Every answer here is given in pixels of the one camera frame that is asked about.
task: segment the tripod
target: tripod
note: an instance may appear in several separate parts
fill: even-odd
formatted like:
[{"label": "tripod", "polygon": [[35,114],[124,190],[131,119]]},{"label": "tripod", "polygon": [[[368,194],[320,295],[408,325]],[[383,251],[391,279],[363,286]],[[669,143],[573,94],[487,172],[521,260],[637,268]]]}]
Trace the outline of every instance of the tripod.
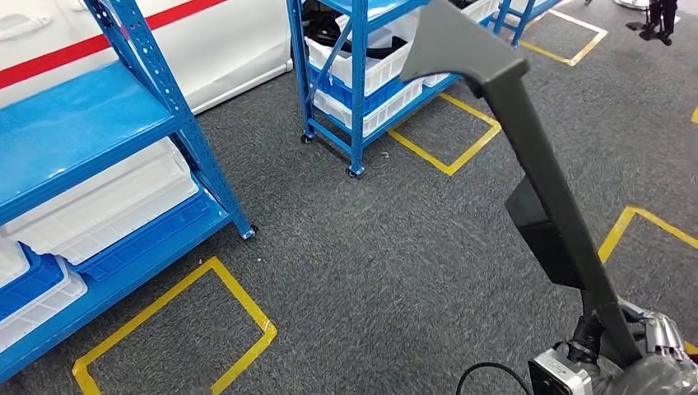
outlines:
[{"label": "tripod", "polygon": [[677,0],[650,0],[649,7],[645,8],[645,23],[629,22],[626,26],[630,30],[642,30],[640,37],[645,41],[660,40],[664,45],[671,45],[669,38],[674,32],[674,18],[676,17]]}]

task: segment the blue plastic storage bin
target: blue plastic storage bin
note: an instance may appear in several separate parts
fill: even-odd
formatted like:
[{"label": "blue plastic storage bin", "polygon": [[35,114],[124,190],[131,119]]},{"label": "blue plastic storage bin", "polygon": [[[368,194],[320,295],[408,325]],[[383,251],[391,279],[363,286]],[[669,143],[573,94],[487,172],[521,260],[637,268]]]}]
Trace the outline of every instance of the blue plastic storage bin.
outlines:
[{"label": "blue plastic storage bin", "polygon": [[0,321],[19,308],[53,288],[63,278],[63,272],[52,255],[37,255],[20,243],[29,263],[29,270],[0,288]]},{"label": "blue plastic storage bin", "polygon": [[74,272],[103,281],[122,267],[136,260],[172,234],[206,215],[209,211],[206,189],[198,182],[199,192],[148,222],[130,235],[112,244],[84,263],[73,266]]},{"label": "blue plastic storage bin", "polygon": [[[315,82],[320,75],[320,70],[312,64],[308,64],[308,67],[310,69],[310,80]],[[325,74],[325,76],[318,83],[318,89],[329,94],[334,99],[345,105],[348,109],[353,109],[353,106],[351,105],[351,88],[344,85],[344,82],[338,78],[333,78],[330,82],[330,76],[330,72]],[[368,96],[364,96],[363,115],[366,116],[373,112],[373,110],[379,108],[381,104],[388,101],[388,99],[396,95],[405,86],[407,86],[407,84],[402,83],[399,77],[395,77],[385,85],[381,86],[377,91]]]}]

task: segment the red stripe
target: red stripe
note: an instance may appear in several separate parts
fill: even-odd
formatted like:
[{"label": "red stripe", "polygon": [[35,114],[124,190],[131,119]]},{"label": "red stripe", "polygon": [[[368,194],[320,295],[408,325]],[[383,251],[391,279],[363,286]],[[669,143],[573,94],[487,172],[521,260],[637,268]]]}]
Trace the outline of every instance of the red stripe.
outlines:
[{"label": "red stripe", "polygon": [[[151,30],[155,30],[224,1],[225,0],[189,0],[184,4],[149,16],[146,18],[146,22]],[[38,58],[33,58],[26,62],[0,70],[0,89],[16,84],[19,81],[24,81],[27,78],[38,76],[42,72],[47,72],[56,67],[75,62],[78,59],[107,48],[109,48],[107,39],[103,35],[96,35],[78,43],[68,45],[57,51],[41,55]]]}]

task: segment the yellow tape square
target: yellow tape square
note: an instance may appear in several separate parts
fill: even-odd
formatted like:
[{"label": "yellow tape square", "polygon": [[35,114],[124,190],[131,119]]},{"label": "yellow tape square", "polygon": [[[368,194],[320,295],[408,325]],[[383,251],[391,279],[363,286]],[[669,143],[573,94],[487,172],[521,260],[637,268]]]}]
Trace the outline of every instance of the yellow tape square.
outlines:
[{"label": "yellow tape square", "polygon": [[[631,223],[635,215],[645,218],[647,221],[655,224],[663,230],[666,230],[669,234],[674,235],[676,238],[690,245],[694,249],[698,249],[698,239],[695,237],[688,235],[673,225],[669,225],[655,214],[652,214],[643,208],[626,206],[621,215],[618,217],[616,223],[608,232],[608,235],[601,244],[601,247],[598,248],[598,257],[601,259],[602,263],[605,264],[608,258],[611,256],[613,249],[615,249],[618,245],[618,242],[621,240],[621,237],[626,232],[628,225]],[[698,354],[698,348],[689,342],[686,342],[686,351],[692,355]]]},{"label": "yellow tape square", "polygon": [[528,23],[528,25],[526,25],[526,27],[523,30],[526,31],[526,29],[531,27],[534,23],[540,21],[548,13],[551,15],[554,15],[554,16],[558,16],[558,17],[560,17],[566,21],[572,22],[576,25],[585,27],[591,31],[596,32],[596,35],[591,39],[591,41],[589,41],[575,56],[573,56],[572,58],[569,58],[569,59],[565,59],[560,55],[552,53],[552,52],[550,52],[546,49],[543,49],[535,44],[531,44],[528,41],[524,41],[522,39],[519,40],[519,44],[522,47],[530,49],[534,52],[538,52],[541,55],[545,55],[553,60],[556,60],[560,63],[564,63],[568,66],[574,66],[575,64],[579,63],[579,61],[581,61],[582,58],[587,56],[587,53],[589,53],[593,49],[593,47],[595,47],[603,39],[603,37],[606,37],[606,35],[608,34],[608,31],[606,31],[600,27],[591,25],[591,24],[584,22],[584,21],[580,21],[579,19],[573,18],[572,16],[563,14],[562,12],[558,12],[555,10],[549,10],[548,12],[543,13],[542,15],[537,17],[536,19],[530,21]]},{"label": "yellow tape square", "polygon": [[490,142],[490,140],[494,136],[496,136],[496,134],[498,132],[500,132],[501,126],[500,126],[500,123],[497,122],[495,119],[490,118],[489,116],[481,113],[480,111],[477,111],[473,107],[466,105],[465,103],[463,103],[462,101],[456,99],[455,97],[453,97],[451,95],[441,93],[441,94],[439,94],[439,97],[443,100],[448,101],[450,104],[455,105],[456,107],[462,109],[463,111],[476,116],[480,120],[482,120],[490,125],[489,130],[487,130],[487,132],[485,132],[485,134],[482,135],[482,137],[480,137],[463,154],[461,154],[456,160],[454,160],[453,163],[451,163],[450,165],[446,165],[442,161],[436,159],[429,152],[424,151],[417,144],[407,140],[407,138],[404,137],[402,134],[400,134],[397,130],[397,128],[400,125],[388,130],[388,134],[390,135],[390,137],[397,140],[400,144],[407,147],[410,151],[416,153],[422,159],[424,159],[427,162],[434,165],[434,167],[436,169],[443,171],[447,175],[454,175],[455,172],[458,171],[458,169],[460,169],[461,167],[463,167],[463,165],[468,163],[468,161],[471,160],[475,156],[475,154],[477,154],[488,142]]},{"label": "yellow tape square", "polygon": [[277,329],[274,327],[271,321],[267,318],[262,310],[254,303],[252,298],[247,295],[242,286],[238,281],[227,271],[226,267],[223,266],[218,258],[213,257],[207,260],[203,265],[197,267],[196,270],[189,273],[182,281],[173,286],[166,293],[158,298],[155,302],[146,307],[143,311],[138,313],[135,317],[131,318],[130,321],[125,323],[121,328],[117,329],[109,337],[104,339],[97,347],[88,351],[85,355],[78,358],[75,361],[75,365],[72,367],[72,375],[75,376],[77,384],[80,386],[85,395],[99,395],[101,394],[97,383],[90,376],[87,371],[87,366],[94,362],[97,358],[102,356],[106,351],[113,347],[116,343],[123,340],[129,333],[133,332],[142,323],[146,322],[153,314],[157,313],[158,310],[162,309],[166,304],[168,304],[175,296],[182,293],[183,290],[191,286],[196,280],[201,276],[206,274],[209,270],[213,270],[218,277],[223,281],[223,284],[228,288],[230,293],[240,302],[244,307],[245,311],[249,314],[254,322],[262,330],[262,337],[257,340],[256,343],[247,350],[239,360],[237,360],[216,382],[211,386],[211,394],[218,395],[224,389],[226,389],[235,380],[243,370],[252,364],[252,362],[261,354],[267,346],[272,342],[274,337],[277,335]]}]

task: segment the black cable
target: black cable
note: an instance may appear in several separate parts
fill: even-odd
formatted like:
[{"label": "black cable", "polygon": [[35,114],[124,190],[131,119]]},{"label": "black cable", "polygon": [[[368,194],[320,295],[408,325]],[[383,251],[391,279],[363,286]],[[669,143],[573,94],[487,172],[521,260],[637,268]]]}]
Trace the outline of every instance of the black cable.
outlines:
[{"label": "black cable", "polygon": [[501,369],[504,370],[506,373],[511,375],[523,388],[523,390],[526,392],[526,395],[533,395],[533,392],[528,389],[526,386],[526,383],[524,382],[524,379],[521,378],[516,372],[514,372],[511,368],[508,366],[504,366],[502,364],[498,364],[496,362],[481,362],[479,364],[475,364],[471,367],[469,367],[465,372],[463,372],[463,375],[460,376],[460,380],[458,381],[458,387],[456,387],[456,395],[462,395],[463,391],[463,383],[465,383],[465,379],[468,378],[470,373],[474,372],[475,370],[481,369],[481,368],[496,368],[496,369]]}]

